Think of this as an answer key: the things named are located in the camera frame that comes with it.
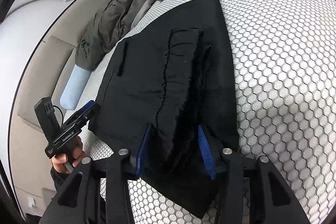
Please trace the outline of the person's left hand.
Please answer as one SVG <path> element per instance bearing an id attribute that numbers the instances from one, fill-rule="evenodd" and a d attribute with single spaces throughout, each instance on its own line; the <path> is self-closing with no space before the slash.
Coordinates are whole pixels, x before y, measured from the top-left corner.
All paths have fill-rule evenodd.
<path id="1" fill-rule="evenodd" d="M 86 157 L 86 153 L 83 150 L 83 143 L 81 141 L 81 138 L 77 136 L 75 138 L 75 144 L 72 150 L 66 153 L 62 153 L 59 155 L 55 155 L 52 159 L 52 166 L 58 173 L 65 173 L 69 174 L 70 171 L 67 169 L 66 164 L 68 163 L 68 160 L 71 160 L 71 165 L 73 167 L 76 167 L 82 159 Z"/>

